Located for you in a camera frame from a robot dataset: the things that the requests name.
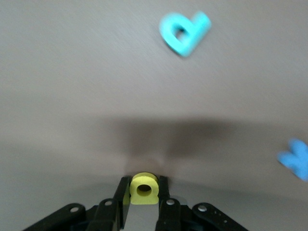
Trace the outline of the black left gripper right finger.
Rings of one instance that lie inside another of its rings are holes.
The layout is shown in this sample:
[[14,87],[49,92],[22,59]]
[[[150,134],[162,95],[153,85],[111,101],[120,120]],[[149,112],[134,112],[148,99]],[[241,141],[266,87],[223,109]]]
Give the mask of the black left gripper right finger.
[[170,196],[167,177],[160,176],[158,186],[157,231],[247,231],[212,204],[202,202],[192,208],[182,205]]

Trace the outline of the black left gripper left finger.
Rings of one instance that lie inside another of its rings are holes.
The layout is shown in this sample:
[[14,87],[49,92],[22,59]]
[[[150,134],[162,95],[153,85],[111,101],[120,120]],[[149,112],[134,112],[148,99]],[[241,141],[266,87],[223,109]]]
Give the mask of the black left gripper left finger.
[[122,177],[112,198],[86,209],[71,203],[56,210],[26,231],[119,231],[124,228],[130,205],[131,177]]

